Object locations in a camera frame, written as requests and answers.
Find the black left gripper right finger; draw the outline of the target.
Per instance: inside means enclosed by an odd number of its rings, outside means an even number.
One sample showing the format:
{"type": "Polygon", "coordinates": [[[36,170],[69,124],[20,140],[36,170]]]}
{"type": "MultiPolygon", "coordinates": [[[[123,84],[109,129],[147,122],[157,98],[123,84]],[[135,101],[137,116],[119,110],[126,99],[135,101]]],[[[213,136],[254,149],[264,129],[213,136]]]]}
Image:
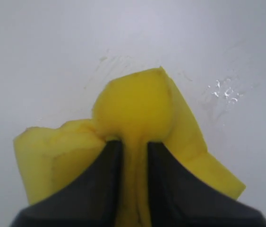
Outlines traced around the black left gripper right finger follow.
{"type": "Polygon", "coordinates": [[[263,214],[194,176],[162,143],[150,142],[148,196],[154,227],[266,227],[263,214]]]}

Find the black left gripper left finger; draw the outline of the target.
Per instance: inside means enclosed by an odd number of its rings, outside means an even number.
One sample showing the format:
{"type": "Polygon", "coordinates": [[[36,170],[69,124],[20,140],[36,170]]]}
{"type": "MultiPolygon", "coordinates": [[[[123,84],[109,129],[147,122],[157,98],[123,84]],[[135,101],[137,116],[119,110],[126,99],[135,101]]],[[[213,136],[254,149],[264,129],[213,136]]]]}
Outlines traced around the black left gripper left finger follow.
{"type": "Polygon", "coordinates": [[[112,227],[117,213],[123,146],[109,141],[69,185],[21,210],[13,227],[112,227]]]}

